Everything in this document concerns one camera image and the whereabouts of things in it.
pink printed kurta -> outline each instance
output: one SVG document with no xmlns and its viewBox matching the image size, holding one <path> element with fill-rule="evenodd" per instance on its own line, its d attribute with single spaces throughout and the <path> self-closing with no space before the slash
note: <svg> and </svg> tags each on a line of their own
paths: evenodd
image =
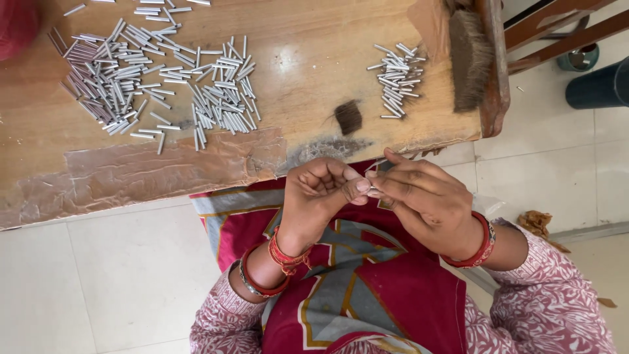
<svg viewBox="0 0 629 354">
<path fill-rule="evenodd" d="M 494 295 L 491 318 L 467 296 L 467 352 L 616 353 L 591 282 L 583 279 L 565 255 L 521 230 L 529 245 L 524 264 L 513 271 L 489 272 L 501 286 Z M 190 335 L 193 354 L 261 352 L 258 323 L 265 303 L 250 304 L 241 299 L 229 284 L 228 272 L 222 274 L 197 311 Z M 359 341 L 337 353 L 386 351 Z"/>
</svg>

red bangle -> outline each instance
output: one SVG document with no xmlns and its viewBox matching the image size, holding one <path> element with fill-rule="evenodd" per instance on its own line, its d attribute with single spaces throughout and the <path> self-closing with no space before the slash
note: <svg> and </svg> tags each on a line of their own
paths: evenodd
<svg viewBox="0 0 629 354">
<path fill-rule="evenodd" d="M 274 234 L 271 237 L 271 240 L 269 241 L 269 254 L 271 255 L 271 259 L 280 267 L 282 267 L 282 271 L 284 272 L 284 274 L 286 275 L 293 275 L 295 274 L 296 270 L 295 267 L 300 265 L 301 263 L 304 263 L 308 269 L 312 269 L 312 267 L 310 267 L 310 259 L 308 258 L 308 256 L 310 255 L 310 251 L 312 250 L 313 246 L 310 246 L 306 252 L 304 252 L 304 254 L 302 254 L 301 256 L 297 256 L 297 257 L 290 257 L 285 255 L 284 253 L 282 253 L 282 251 L 279 250 L 279 247 L 277 245 L 277 231 L 279 230 L 279 225 L 276 226 L 275 230 L 274 230 Z"/>
<path fill-rule="evenodd" d="M 240 259 L 240 279 L 245 284 L 247 289 L 249 289 L 249 291 L 251 291 L 251 293 L 253 293 L 254 295 L 264 298 L 278 296 L 288 286 L 288 281 L 290 280 L 290 277 L 286 277 L 284 282 L 275 289 L 265 289 L 253 282 L 251 277 L 249 277 L 249 272 L 247 271 L 247 258 L 249 258 L 251 252 L 260 247 L 260 245 L 262 244 L 263 243 L 257 244 L 254 247 L 248 249 L 247 252 L 245 252 L 245 255 L 242 256 L 242 258 Z"/>
<path fill-rule="evenodd" d="M 488 258 L 491 252 L 494 250 L 494 243 L 496 243 L 496 232 L 489 220 L 485 216 L 475 211 L 472 211 L 472 216 L 481 222 L 484 231 L 482 240 L 482 246 L 478 252 L 472 256 L 472 258 L 464 261 L 455 261 L 448 256 L 441 255 L 441 258 L 449 265 L 456 268 L 474 268 L 483 264 Z"/>
</svg>

worn table surface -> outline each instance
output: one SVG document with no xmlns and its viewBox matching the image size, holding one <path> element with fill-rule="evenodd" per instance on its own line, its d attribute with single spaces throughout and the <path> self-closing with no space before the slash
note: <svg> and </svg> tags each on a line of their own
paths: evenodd
<svg viewBox="0 0 629 354">
<path fill-rule="evenodd" d="M 382 86 L 376 72 L 365 68 L 383 56 L 374 43 L 420 43 L 407 17 L 413 0 L 214 0 L 212 7 L 173 2 L 194 9 L 175 15 L 183 27 L 170 37 L 181 45 L 220 49 L 234 35 L 238 48 L 248 36 L 257 63 L 251 82 L 260 130 L 233 137 L 215 129 L 208 150 L 194 152 L 191 93 L 185 85 L 163 84 L 177 92 L 167 98 L 173 109 L 150 102 L 139 127 L 154 128 L 148 113 L 155 110 L 185 128 L 168 133 L 164 153 L 155 153 L 156 142 L 110 137 L 58 85 L 69 67 L 46 32 L 56 26 L 71 43 L 78 33 L 108 36 L 120 17 L 149 30 L 168 24 L 134 15 L 136 6 L 144 6 L 139 1 L 86 1 L 86 9 L 66 18 L 63 13 L 78 1 L 41 1 L 42 32 L 35 43 L 0 63 L 0 229 L 267 180 L 315 156 L 354 162 L 381 156 L 386 146 L 418 151 L 481 137 L 478 111 L 452 113 L 449 60 L 427 63 L 417 90 L 423 97 L 404 106 L 407 119 L 379 118 L 388 114 Z M 178 66 L 166 52 L 165 58 L 148 56 Z M 215 59 L 204 55 L 202 61 Z M 159 82 L 156 72 L 142 76 L 143 84 Z M 201 84 L 211 85 L 211 78 Z M 144 96 L 137 96 L 136 108 Z M 363 128 L 342 137 L 333 111 L 348 100 L 358 101 Z"/>
</svg>

